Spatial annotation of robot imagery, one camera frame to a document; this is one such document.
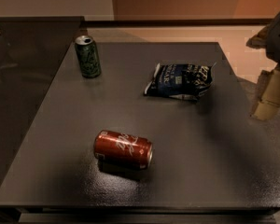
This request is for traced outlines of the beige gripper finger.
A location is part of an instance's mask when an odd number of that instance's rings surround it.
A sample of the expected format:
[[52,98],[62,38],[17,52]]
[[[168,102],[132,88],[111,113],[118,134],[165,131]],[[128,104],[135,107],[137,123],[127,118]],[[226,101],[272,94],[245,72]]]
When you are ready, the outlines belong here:
[[246,45],[252,49],[265,49],[267,45],[269,27],[263,27],[256,35],[250,37]]
[[280,108],[280,64],[272,71],[262,70],[256,86],[251,116],[259,120],[272,119]]

